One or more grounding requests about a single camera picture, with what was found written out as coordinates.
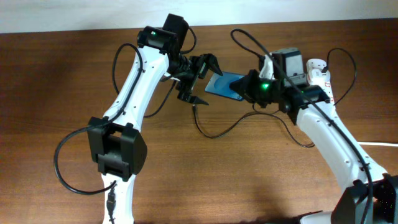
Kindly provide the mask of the blue Galaxy smartphone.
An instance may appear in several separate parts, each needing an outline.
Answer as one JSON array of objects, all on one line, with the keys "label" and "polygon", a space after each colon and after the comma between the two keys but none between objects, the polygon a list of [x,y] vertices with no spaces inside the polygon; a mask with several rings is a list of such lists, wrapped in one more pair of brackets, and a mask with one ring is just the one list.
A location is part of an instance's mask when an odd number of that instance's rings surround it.
[{"label": "blue Galaxy smartphone", "polygon": [[242,77],[243,75],[237,73],[223,72],[222,75],[214,73],[205,88],[205,92],[229,98],[231,100],[243,101],[242,96],[229,87],[232,82],[235,82]]}]

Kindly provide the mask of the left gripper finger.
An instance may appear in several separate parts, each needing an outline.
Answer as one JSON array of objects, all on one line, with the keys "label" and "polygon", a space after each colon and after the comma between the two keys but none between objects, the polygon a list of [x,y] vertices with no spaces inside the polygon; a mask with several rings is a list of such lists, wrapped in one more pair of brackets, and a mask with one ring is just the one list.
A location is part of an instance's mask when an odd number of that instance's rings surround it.
[{"label": "left gripper finger", "polygon": [[208,102],[198,96],[189,96],[187,102],[193,105],[208,105]]},{"label": "left gripper finger", "polygon": [[223,72],[220,69],[218,60],[215,55],[205,54],[204,62],[206,64],[205,67],[210,69],[212,72],[214,72],[220,76],[223,76]]}]

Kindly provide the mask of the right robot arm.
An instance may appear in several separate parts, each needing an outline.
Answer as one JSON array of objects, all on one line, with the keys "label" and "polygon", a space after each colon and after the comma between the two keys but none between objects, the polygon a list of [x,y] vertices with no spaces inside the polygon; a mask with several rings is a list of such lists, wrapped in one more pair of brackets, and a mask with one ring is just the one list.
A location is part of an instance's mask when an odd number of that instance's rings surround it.
[{"label": "right robot arm", "polygon": [[338,181],[342,195],[334,210],[301,215],[296,223],[397,223],[397,177],[374,161],[340,120],[327,61],[303,63],[296,48],[276,50],[260,72],[250,70],[229,87],[261,107],[278,103]]}]

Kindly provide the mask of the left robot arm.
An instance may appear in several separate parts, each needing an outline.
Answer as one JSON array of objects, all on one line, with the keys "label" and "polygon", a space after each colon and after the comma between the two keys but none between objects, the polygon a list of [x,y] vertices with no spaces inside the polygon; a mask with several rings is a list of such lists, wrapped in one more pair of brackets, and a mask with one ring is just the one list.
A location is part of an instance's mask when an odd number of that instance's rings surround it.
[{"label": "left robot arm", "polygon": [[193,87],[207,71],[220,71],[213,54],[186,57],[182,53],[189,28],[182,16],[169,14],[162,28],[141,30],[131,71],[117,98],[102,118],[89,121],[91,157],[106,187],[104,223],[134,223],[134,181],[147,157],[142,122],[158,83],[173,79],[179,100],[204,105],[205,100],[192,94]]}]

